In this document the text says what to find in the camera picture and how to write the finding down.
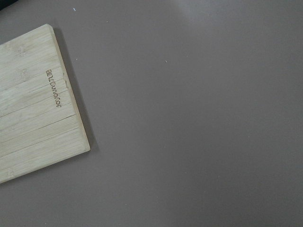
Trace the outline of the wooden cutting board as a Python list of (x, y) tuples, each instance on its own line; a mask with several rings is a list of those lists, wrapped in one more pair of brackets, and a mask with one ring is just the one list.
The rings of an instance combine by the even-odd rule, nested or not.
[(0, 46), (0, 181), (85, 153), (89, 140), (53, 28)]

